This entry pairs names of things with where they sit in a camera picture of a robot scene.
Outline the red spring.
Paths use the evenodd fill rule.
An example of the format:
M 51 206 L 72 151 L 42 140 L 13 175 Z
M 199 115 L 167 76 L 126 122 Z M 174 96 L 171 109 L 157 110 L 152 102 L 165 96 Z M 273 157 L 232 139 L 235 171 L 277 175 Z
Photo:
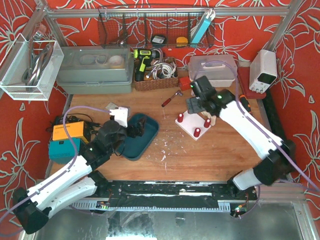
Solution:
M 198 138 L 198 137 L 200 136 L 200 134 L 201 134 L 201 129 L 197 127 L 197 128 L 194 130 L 193 136 L 194 136 L 195 138 Z
M 183 113 L 180 113 L 177 117 L 177 122 L 178 123 L 182 123 L 183 122 L 183 119 L 184 119 L 184 114 Z
M 204 125 L 203 125 L 205 128 L 209 128 L 211 126 L 211 120 L 210 119 L 207 119 L 205 122 L 204 122 Z

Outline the beige work glove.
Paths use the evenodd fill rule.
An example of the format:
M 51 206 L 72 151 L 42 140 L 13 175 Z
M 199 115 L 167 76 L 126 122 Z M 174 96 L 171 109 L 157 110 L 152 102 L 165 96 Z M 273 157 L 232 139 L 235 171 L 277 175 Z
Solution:
M 210 119 L 210 125 L 215 126 L 216 125 L 216 119 L 217 117 L 215 115 L 211 115 L 209 112 L 202 111 L 201 114 L 206 117 L 207 119 Z

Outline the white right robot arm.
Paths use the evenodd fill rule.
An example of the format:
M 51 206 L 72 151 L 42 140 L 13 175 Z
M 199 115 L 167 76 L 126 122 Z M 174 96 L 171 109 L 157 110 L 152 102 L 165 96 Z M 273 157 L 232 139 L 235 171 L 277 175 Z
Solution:
M 228 185 L 233 194 L 258 185 L 271 186 L 294 171 L 296 145 L 266 129 L 227 89 L 217 91 L 206 76 L 190 83 L 194 97 L 187 99 L 191 114 L 207 112 L 233 127 L 254 149 L 260 162 L 231 177 Z

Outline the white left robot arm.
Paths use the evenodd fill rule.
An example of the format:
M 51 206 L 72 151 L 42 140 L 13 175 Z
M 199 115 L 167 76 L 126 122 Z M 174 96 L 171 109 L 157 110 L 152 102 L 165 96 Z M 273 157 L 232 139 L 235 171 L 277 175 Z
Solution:
M 127 138 L 143 136 L 147 118 L 122 126 L 111 119 L 103 124 L 95 138 L 84 145 L 76 158 L 37 185 L 13 192 L 13 213 L 27 234 L 43 228 L 63 208 L 82 198 L 102 194 L 107 180 L 97 170 Z

